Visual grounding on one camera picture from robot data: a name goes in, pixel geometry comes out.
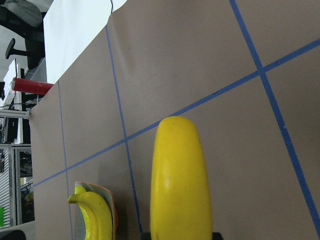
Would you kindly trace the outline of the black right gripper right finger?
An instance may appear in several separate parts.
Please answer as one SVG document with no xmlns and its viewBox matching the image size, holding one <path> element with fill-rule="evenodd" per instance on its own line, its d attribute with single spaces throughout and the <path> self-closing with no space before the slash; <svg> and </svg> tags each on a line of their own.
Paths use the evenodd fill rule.
<svg viewBox="0 0 320 240">
<path fill-rule="evenodd" d="M 223 236 L 220 232 L 213 232 L 212 240 L 223 240 Z"/>
</svg>

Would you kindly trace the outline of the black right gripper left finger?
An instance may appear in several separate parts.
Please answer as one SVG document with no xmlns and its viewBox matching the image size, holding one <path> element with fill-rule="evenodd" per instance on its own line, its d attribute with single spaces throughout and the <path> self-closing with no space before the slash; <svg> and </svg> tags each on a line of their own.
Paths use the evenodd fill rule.
<svg viewBox="0 0 320 240">
<path fill-rule="evenodd" d="M 139 235 L 139 240 L 151 240 L 150 232 L 141 232 Z"/>
</svg>

